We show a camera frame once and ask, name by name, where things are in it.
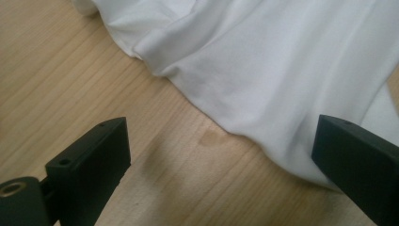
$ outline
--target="wooden surface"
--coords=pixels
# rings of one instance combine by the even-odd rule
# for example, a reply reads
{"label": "wooden surface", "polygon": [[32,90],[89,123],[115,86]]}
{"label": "wooden surface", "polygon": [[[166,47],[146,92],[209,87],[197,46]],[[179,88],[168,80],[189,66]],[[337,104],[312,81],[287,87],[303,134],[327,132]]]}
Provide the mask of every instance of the wooden surface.
{"label": "wooden surface", "polygon": [[0,0],[0,182],[43,179],[46,162],[120,116],[132,167],[98,225],[374,225],[344,195],[223,131],[126,56],[99,15],[82,17],[68,0]]}

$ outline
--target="white cloth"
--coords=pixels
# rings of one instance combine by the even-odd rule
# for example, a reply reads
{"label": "white cloth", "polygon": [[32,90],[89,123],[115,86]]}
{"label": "white cloth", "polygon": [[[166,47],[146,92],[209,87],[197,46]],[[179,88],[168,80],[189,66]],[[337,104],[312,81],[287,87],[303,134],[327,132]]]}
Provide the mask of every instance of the white cloth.
{"label": "white cloth", "polygon": [[397,0],[93,2],[126,54],[294,175],[332,186],[311,160],[320,114],[399,145]]}

